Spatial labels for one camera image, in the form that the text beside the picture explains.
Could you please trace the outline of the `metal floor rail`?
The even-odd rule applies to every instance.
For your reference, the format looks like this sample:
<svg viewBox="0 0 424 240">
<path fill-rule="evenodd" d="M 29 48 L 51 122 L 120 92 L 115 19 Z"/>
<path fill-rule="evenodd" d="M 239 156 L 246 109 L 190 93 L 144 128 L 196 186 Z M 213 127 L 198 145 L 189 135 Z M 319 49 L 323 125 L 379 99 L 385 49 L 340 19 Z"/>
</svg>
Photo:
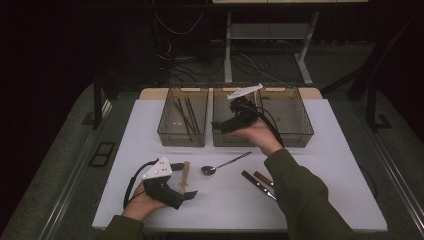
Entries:
<svg viewBox="0 0 424 240">
<path fill-rule="evenodd" d="M 92 221 L 103 189 L 104 174 L 88 165 L 103 127 L 94 125 L 94 107 L 77 103 L 47 155 L 45 184 L 55 190 L 37 240 L 74 240 L 96 234 Z"/>
<path fill-rule="evenodd" d="M 368 131 L 366 140 L 359 166 L 389 232 L 424 240 L 424 146 L 387 131 Z"/>
</svg>

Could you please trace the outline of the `white metal desk frame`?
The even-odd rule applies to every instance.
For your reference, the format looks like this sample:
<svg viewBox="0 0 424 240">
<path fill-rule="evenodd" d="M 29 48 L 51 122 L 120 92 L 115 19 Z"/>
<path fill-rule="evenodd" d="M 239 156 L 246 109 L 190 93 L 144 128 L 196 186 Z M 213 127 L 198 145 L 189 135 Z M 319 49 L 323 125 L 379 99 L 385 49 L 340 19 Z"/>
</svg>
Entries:
<svg viewBox="0 0 424 240">
<path fill-rule="evenodd" d="M 232 19 L 232 13 L 226 16 L 226 38 L 224 55 L 224 79 L 232 81 L 231 41 L 232 40 L 301 40 L 302 48 L 294 54 L 294 58 L 306 85 L 313 83 L 305 57 L 312 40 L 312 36 L 320 13 L 312 13 L 308 22 L 301 23 L 236 23 Z"/>
</svg>

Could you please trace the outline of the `beige handle clear spoon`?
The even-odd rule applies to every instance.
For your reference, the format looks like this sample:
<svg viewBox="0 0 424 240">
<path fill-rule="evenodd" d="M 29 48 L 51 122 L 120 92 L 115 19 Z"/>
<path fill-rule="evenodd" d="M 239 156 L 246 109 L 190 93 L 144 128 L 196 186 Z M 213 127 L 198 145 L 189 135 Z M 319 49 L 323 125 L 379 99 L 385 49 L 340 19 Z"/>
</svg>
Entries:
<svg viewBox="0 0 424 240">
<path fill-rule="evenodd" d="M 190 170 L 190 162 L 185 161 L 184 167 L 183 167 L 183 170 L 182 170 L 181 182 L 180 182 L 180 193 L 181 194 L 186 192 L 186 187 L 188 186 L 187 179 L 188 179 L 188 175 L 189 175 L 189 170 Z"/>
</svg>

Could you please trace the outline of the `wooden handle knife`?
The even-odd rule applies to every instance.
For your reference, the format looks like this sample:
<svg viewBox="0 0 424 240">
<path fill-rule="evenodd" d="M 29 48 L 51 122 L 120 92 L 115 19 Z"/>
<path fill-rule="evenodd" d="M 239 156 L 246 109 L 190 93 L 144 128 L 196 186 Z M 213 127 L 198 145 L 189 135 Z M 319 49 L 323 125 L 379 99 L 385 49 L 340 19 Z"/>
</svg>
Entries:
<svg viewBox="0 0 424 240">
<path fill-rule="evenodd" d="M 273 181 L 271 181 L 270 179 L 268 179 L 266 176 L 264 176 L 263 174 L 261 174 L 258 171 L 254 172 L 254 176 L 257 177 L 258 179 L 260 179 L 262 182 L 264 182 L 265 184 L 267 184 L 270 187 L 274 187 L 274 183 Z"/>
</svg>

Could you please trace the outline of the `black chopstick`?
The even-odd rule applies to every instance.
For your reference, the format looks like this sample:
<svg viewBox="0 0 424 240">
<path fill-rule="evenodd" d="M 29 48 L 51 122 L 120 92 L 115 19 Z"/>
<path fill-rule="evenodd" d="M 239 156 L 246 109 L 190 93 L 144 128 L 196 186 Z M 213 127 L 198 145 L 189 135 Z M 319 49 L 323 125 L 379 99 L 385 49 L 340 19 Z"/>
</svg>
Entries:
<svg viewBox="0 0 424 240">
<path fill-rule="evenodd" d="M 194 133 L 193 132 L 193 126 L 192 126 L 191 121 L 190 121 L 190 118 L 189 118 L 189 113 L 188 113 L 188 110 L 186 108 L 186 103 L 185 103 L 185 106 L 182 106 L 181 100 L 178 100 L 178 104 L 180 104 L 180 106 L 181 106 L 181 108 L 182 108 L 182 110 L 184 112 L 184 115 L 187 118 L 187 122 L 188 122 L 188 125 L 189 125 L 190 133 Z"/>
<path fill-rule="evenodd" d="M 173 102 L 173 103 L 174 103 L 174 106 L 177 108 L 177 111 L 180 114 L 180 116 L 181 116 L 181 118 L 182 118 L 182 120 L 184 122 L 185 129 L 187 131 L 187 134 L 190 134 L 190 129 L 189 129 L 189 125 L 188 125 L 188 122 L 187 122 L 187 118 L 185 117 L 184 112 L 183 112 L 180 104 L 178 104 L 177 102 Z"/>
</svg>

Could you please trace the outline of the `person's left hand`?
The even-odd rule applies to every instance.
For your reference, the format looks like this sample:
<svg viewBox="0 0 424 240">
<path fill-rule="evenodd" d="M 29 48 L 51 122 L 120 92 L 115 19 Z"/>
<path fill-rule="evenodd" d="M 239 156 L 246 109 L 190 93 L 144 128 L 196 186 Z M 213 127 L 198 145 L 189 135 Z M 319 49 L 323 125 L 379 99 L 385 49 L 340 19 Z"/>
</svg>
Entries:
<svg viewBox="0 0 424 240">
<path fill-rule="evenodd" d="M 145 193 L 143 184 L 140 183 L 135 189 L 131 200 L 125 207 L 122 216 L 137 221 L 144 221 L 153 212 L 165 207 L 166 204 L 148 196 Z"/>
</svg>

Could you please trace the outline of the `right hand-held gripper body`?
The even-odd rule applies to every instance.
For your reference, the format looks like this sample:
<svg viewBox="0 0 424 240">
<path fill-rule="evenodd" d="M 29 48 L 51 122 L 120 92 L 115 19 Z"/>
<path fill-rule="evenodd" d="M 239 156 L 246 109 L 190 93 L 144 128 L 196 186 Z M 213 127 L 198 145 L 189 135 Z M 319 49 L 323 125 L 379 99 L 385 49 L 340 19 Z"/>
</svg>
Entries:
<svg viewBox="0 0 424 240">
<path fill-rule="evenodd" d="M 230 100 L 230 110 L 234 117 L 227 121 L 228 129 L 241 129 L 254 123 L 259 115 L 256 104 L 247 98 L 249 94 L 255 93 L 263 87 L 262 84 L 249 87 L 238 87 L 227 96 Z"/>
</svg>

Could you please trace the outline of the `black metal stand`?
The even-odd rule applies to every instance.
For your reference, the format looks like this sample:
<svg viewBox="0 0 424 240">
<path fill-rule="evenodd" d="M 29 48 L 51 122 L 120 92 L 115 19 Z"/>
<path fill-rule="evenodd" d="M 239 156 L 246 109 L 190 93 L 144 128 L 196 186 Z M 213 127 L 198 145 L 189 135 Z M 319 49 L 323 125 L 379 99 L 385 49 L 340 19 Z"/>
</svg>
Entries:
<svg viewBox="0 0 424 240">
<path fill-rule="evenodd" d="M 375 123 L 378 86 L 376 74 L 402 34 L 416 17 L 417 13 L 414 13 L 393 34 L 385 36 L 382 41 L 379 41 L 363 65 L 320 90 L 322 95 L 326 95 L 342 85 L 352 82 L 347 93 L 349 100 L 359 101 L 364 93 L 367 93 L 365 120 L 373 132 L 384 127 L 383 124 Z"/>
</svg>

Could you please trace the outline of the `brown wooden chopstick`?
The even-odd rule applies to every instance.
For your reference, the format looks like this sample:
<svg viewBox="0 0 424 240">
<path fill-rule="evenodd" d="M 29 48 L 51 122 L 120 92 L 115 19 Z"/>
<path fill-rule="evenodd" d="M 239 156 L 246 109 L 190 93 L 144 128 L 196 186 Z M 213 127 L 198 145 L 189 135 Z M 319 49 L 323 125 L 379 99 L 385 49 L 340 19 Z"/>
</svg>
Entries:
<svg viewBox="0 0 424 240">
<path fill-rule="evenodd" d="M 188 108 L 189 108 L 189 111 L 190 111 L 190 114 L 191 114 L 193 124 L 194 124 L 195 129 L 196 129 L 196 133 L 200 134 L 200 129 L 199 129 L 199 126 L 198 126 L 198 123 L 197 123 L 196 115 L 195 115 L 194 109 L 192 107 L 190 98 L 187 98 L 187 104 L 188 104 Z"/>
<path fill-rule="evenodd" d="M 197 129 L 197 125 L 196 125 L 195 115 L 194 115 L 194 112 L 193 112 L 193 109 L 192 109 L 190 99 L 188 97 L 185 99 L 185 103 L 186 103 L 186 108 L 187 108 L 188 113 L 189 113 L 189 118 L 190 118 L 191 124 L 193 126 L 193 132 L 197 134 L 198 129 Z"/>
</svg>

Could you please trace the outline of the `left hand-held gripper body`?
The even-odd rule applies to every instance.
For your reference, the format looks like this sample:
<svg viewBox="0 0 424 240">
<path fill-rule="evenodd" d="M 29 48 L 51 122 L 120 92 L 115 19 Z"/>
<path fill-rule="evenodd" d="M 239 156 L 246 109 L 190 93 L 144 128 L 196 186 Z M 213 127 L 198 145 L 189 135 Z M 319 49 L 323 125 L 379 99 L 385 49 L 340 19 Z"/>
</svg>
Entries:
<svg viewBox="0 0 424 240">
<path fill-rule="evenodd" d="M 170 163 L 167 157 L 157 159 L 152 163 L 152 167 L 143 174 L 142 180 L 148 196 L 178 209 L 185 199 L 183 194 L 171 189 L 167 184 L 174 172 L 171 164 L 173 163 Z"/>
</svg>

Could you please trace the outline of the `gray transparent plastic bin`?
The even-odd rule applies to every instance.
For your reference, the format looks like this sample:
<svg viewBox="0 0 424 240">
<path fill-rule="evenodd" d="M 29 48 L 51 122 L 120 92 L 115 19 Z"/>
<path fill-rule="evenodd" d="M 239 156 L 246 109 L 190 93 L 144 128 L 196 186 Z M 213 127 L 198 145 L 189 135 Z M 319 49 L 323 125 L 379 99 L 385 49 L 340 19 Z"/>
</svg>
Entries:
<svg viewBox="0 0 424 240">
<path fill-rule="evenodd" d="M 220 83 L 213 88 L 213 110 L 212 123 L 224 122 L 234 117 L 230 110 L 230 100 L 227 96 L 233 93 L 238 87 L 249 87 L 256 85 L 245 85 L 240 83 Z M 256 104 L 255 93 L 249 94 L 248 99 Z M 222 133 L 220 130 L 212 128 L 213 145 L 215 147 L 250 147 L 252 143 L 242 136 L 231 135 L 231 133 Z"/>
<path fill-rule="evenodd" d="M 286 147 L 304 148 L 314 135 L 300 91 L 291 84 L 264 84 L 257 106 L 280 134 Z"/>
<path fill-rule="evenodd" d="M 206 132 L 206 117 L 208 110 L 208 84 L 173 84 L 169 87 L 164 103 L 161 119 L 157 129 L 163 146 L 172 147 L 204 147 Z M 184 122 L 173 102 L 190 98 L 194 109 L 200 134 L 187 134 Z"/>
</svg>

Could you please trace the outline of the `dark utensils on table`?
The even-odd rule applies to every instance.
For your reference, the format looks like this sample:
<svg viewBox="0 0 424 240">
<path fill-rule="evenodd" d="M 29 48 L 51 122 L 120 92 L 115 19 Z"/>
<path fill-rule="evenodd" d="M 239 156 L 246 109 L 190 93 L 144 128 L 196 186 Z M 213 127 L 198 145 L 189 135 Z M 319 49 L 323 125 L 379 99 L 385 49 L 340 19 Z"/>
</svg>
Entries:
<svg viewBox="0 0 424 240">
<path fill-rule="evenodd" d="M 252 183 L 255 187 L 257 187 L 265 195 L 269 196 L 273 200 L 276 200 L 276 197 L 265 186 L 263 186 L 258 180 L 256 180 L 252 175 L 250 175 L 247 171 L 242 171 L 241 175 L 244 176 L 250 183 Z"/>
</svg>

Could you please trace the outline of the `person's right hand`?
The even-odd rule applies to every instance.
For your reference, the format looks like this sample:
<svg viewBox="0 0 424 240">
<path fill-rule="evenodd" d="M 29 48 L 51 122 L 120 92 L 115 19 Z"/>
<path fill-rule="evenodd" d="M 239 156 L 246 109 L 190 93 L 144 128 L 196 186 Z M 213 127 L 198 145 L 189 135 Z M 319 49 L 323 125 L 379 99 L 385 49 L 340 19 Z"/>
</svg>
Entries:
<svg viewBox="0 0 424 240">
<path fill-rule="evenodd" d="M 283 149 L 283 145 L 278 142 L 268 125 L 260 118 L 249 127 L 233 131 L 232 135 L 246 137 L 265 156 L 270 156 L 272 153 Z"/>
</svg>

